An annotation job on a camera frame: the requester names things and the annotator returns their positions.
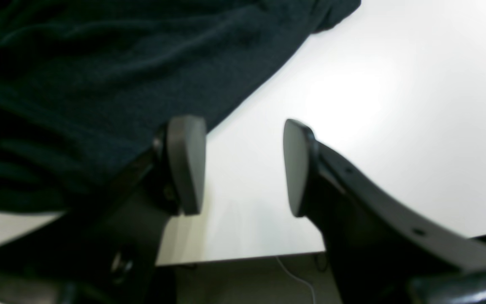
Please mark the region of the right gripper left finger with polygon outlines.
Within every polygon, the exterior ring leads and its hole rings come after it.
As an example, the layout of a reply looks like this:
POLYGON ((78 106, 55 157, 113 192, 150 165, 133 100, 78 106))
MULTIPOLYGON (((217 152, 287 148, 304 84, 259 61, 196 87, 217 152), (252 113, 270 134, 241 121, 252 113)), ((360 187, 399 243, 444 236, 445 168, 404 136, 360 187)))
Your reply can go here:
POLYGON ((172 216, 204 200, 205 119, 174 116, 86 204, 0 245, 0 304, 144 304, 172 216))

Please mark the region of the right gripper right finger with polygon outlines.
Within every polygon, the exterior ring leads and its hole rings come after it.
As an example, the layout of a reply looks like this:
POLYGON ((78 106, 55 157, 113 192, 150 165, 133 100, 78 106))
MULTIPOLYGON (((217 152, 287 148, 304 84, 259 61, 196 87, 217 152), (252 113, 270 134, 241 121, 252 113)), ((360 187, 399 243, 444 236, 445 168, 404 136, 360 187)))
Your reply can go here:
POLYGON ((486 304, 486 235, 407 208, 297 120, 283 155, 290 210, 320 231, 343 303, 486 304))

